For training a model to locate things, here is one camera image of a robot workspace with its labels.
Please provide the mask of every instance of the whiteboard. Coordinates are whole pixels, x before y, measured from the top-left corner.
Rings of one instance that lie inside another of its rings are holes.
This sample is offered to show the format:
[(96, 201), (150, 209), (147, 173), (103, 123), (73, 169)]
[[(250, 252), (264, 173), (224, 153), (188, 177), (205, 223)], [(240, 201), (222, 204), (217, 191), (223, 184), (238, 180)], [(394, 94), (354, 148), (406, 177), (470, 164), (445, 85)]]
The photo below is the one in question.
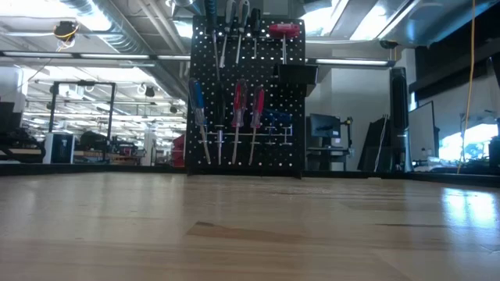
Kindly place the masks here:
[(434, 142), (434, 103), (431, 101), (420, 106), (409, 112), (408, 117), (412, 160), (427, 160), (427, 156), (435, 156), (438, 148)]

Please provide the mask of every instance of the tool holder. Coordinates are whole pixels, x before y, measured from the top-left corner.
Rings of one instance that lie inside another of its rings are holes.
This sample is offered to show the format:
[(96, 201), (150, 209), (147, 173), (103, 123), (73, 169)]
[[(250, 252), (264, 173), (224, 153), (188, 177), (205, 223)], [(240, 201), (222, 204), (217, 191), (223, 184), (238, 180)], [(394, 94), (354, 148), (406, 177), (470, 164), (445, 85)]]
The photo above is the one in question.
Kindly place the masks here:
[[(205, 102), (205, 117), (207, 119), (207, 141), (211, 164), (205, 159), (205, 152), (201, 142), (202, 136), (195, 125), (195, 117), (188, 105), (187, 135), (185, 160), (189, 173), (204, 169), (216, 169), (217, 173), (229, 170), (265, 170), (267, 173), (276, 171), (282, 175), (283, 171), (300, 175), (304, 169), (305, 154), (305, 84), (281, 83), (274, 75), (276, 64), (282, 64), (283, 52), (282, 39), (267, 37), (269, 26), (275, 23), (295, 23), (301, 27), (298, 38), (287, 39), (287, 64), (305, 65), (305, 28), (303, 20), (285, 20), (274, 18), (261, 19), (261, 33), (257, 44), (257, 57), (254, 58), (253, 37), (245, 36), (241, 41), (239, 64), (236, 65), (238, 47), (238, 18), (234, 19), (231, 35), (228, 36), (226, 46), (225, 67), (220, 69), (220, 80), (226, 94), (226, 119), (223, 124), (223, 146), (221, 165), (218, 164), (217, 134), (221, 128), (215, 124), (216, 113), (216, 65), (213, 53), (213, 41), (210, 34), (205, 32), (206, 18), (195, 16), (193, 18), (193, 38), (191, 40), (191, 77), (199, 80), (202, 85)], [(223, 23), (222, 16), (217, 19), (217, 50), (218, 57), (222, 55)], [(245, 34), (251, 33), (250, 26)], [(244, 114), (245, 125), (239, 129), (238, 153), (236, 165), (231, 163), (235, 128), (231, 126), (233, 119), (233, 100), (235, 86), (240, 78), (247, 80), (248, 102)], [(253, 93), (256, 87), (263, 85), (266, 90), (264, 108), (291, 115), (291, 123), (281, 123), (262, 116), (261, 126), (255, 135), (255, 149), (253, 161), (248, 165), (250, 148), (252, 145), (253, 128), (252, 120)]]

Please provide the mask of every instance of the wood grain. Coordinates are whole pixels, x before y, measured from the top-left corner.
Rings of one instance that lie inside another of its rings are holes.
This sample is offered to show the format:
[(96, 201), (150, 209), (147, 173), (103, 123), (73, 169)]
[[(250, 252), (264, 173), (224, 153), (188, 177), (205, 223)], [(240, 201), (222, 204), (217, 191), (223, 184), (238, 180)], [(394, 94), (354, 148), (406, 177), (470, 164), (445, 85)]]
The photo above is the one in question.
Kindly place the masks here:
[(401, 180), (3, 177), (0, 280), (492, 280), (499, 191)]

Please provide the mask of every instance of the desk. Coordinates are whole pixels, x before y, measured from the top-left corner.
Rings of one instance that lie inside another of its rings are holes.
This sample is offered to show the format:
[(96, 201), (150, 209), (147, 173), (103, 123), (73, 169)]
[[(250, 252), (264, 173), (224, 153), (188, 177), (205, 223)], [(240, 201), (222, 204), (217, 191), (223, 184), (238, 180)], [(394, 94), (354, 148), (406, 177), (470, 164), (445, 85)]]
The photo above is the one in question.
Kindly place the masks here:
[[(320, 155), (307, 154), (307, 160), (318, 161), (320, 163), (320, 171), (329, 171), (330, 163), (341, 162), (344, 167), (344, 171), (347, 170), (347, 155), (349, 155), (349, 150), (346, 148), (307, 148), (310, 152), (321, 152)], [(338, 155), (332, 155), (332, 152), (339, 153)]]

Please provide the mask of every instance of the black pegboard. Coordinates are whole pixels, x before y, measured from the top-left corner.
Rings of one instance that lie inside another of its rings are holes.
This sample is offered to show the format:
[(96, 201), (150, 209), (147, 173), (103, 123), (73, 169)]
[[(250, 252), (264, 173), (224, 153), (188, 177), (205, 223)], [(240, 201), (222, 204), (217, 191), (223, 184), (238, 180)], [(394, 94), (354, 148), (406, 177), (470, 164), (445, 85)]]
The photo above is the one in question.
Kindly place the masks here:
[[(223, 17), (218, 18), (219, 28), (217, 31), (218, 57), (222, 55), (224, 36)], [(238, 32), (236, 20), (233, 25), (232, 35), (227, 40), (225, 67), (220, 69), (220, 79), (225, 90), (227, 107), (226, 120), (224, 123), (224, 144), (222, 148), (222, 162), (218, 164), (218, 148), (216, 144), (216, 131), (214, 123), (216, 102), (216, 60), (213, 50), (212, 37), (205, 33), (206, 18), (195, 16), (193, 19), (193, 38), (191, 41), (191, 77), (196, 78), (202, 85), (205, 101), (205, 117), (207, 118), (206, 130), (208, 132), (208, 146), (211, 164), (206, 161), (203, 144), (200, 143), (202, 136), (199, 127), (194, 122), (194, 114), (189, 105), (187, 114), (187, 138), (186, 138), (186, 165), (189, 169), (221, 168), (221, 169), (265, 169), (290, 170), (292, 172), (304, 169), (305, 153), (305, 93), (306, 85), (303, 84), (279, 84), (273, 76), (275, 65), (282, 63), (281, 39), (268, 37), (269, 26), (275, 23), (295, 23), (301, 27), (300, 37), (287, 39), (287, 64), (305, 64), (305, 28), (303, 20), (267, 19), (261, 20), (262, 32), (258, 39), (257, 57), (254, 55), (254, 40), (252, 37), (243, 37), (241, 42), (240, 60), (236, 65), (236, 54), (238, 47)], [(240, 128), (238, 153), (236, 165), (231, 163), (234, 148), (235, 128), (231, 126), (233, 119), (234, 90), (238, 79), (245, 78), (248, 87), (247, 110), (245, 111), (245, 126)], [(273, 135), (267, 136), (266, 129), (270, 120), (261, 118), (261, 127), (257, 129), (256, 144), (252, 165), (248, 165), (250, 148), (252, 142), (252, 103), (253, 93), (257, 86), (263, 85), (266, 89), (264, 108), (291, 114), (291, 124), (275, 122)], [(284, 128), (292, 126), (292, 135), (288, 132), (287, 142), (284, 143)]]

